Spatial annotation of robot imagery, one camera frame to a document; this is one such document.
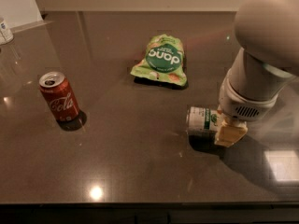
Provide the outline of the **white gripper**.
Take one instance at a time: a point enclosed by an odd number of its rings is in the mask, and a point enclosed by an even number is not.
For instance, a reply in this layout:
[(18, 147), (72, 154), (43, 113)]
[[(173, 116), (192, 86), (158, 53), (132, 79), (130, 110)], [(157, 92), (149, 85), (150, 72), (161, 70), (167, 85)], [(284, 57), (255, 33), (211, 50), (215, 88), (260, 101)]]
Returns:
[(266, 101), (254, 101), (238, 94), (226, 77), (220, 88), (219, 103), (224, 117), (215, 134), (214, 144), (231, 147), (248, 132), (247, 123), (262, 119), (274, 106), (277, 96)]

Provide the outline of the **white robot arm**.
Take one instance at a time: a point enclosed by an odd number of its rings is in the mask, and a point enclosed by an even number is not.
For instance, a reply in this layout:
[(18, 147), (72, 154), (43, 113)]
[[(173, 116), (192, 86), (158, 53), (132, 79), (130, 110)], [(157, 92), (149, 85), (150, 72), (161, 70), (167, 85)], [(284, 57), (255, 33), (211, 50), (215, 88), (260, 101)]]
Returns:
[(245, 0), (235, 14), (240, 45), (220, 88), (215, 144), (230, 147), (262, 119), (299, 76), (299, 0)]

